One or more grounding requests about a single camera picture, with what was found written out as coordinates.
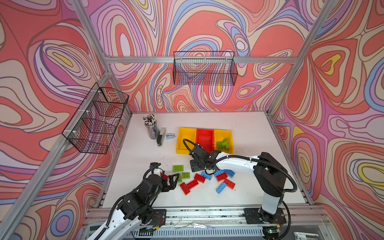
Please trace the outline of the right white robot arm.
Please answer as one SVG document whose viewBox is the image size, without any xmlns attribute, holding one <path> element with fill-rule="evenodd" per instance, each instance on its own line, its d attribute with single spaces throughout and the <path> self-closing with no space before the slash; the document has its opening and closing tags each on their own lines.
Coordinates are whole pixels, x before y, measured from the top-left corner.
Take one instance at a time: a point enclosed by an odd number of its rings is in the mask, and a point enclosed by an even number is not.
<svg viewBox="0 0 384 240">
<path fill-rule="evenodd" d="M 245 157 L 230 155 L 221 151 L 204 150 L 199 144 L 193 149 L 187 147 L 189 155 L 201 170 L 232 170 L 249 173 L 256 177 L 264 191 L 263 202 L 258 210 L 258 221 L 271 224 L 277 220 L 277 211 L 283 203 L 285 193 L 294 193 L 298 185 L 288 171 L 269 153 Z"/>
</svg>

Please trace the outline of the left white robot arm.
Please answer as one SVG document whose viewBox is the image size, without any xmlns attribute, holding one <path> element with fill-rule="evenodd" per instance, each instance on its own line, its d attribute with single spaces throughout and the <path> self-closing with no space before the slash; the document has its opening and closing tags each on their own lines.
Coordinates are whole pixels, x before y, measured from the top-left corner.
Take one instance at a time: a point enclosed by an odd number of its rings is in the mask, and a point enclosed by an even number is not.
<svg viewBox="0 0 384 240">
<path fill-rule="evenodd" d="M 155 210 L 153 204 L 160 193 L 176 188 L 179 174 L 166 178 L 160 163 L 151 163 L 141 183 L 129 193 L 116 200 L 106 221 L 88 237 L 89 240 L 122 240 L 140 225 L 143 232 L 154 233 L 165 223 L 166 210 Z"/>
</svg>

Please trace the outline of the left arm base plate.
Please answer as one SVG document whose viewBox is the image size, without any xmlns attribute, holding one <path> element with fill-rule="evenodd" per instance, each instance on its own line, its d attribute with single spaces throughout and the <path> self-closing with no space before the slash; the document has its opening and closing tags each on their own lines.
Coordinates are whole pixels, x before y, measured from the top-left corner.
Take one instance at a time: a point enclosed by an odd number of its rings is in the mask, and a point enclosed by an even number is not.
<svg viewBox="0 0 384 240">
<path fill-rule="evenodd" d="M 166 223 L 166 216 L 166 209 L 154 209 L 151 212 L 145 214 L 144 218 L 142 219 L 142 224 L 161 227 Z"/>
</svg>

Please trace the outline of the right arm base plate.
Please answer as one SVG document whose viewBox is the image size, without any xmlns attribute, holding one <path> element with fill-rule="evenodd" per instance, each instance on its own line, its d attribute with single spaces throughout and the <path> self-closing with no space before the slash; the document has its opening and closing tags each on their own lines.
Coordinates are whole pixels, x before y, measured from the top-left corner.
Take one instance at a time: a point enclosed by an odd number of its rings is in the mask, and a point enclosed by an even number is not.
<svg viewBox="0 0 384 240">
<path fill-rule="evenodd" d="M 243 213 L 247 224 L 284 225 L 287 223 L 282 208 L 277 208 L 275 214 L 269 214 L 261 208 L 245 208 Z"/>
</svg>

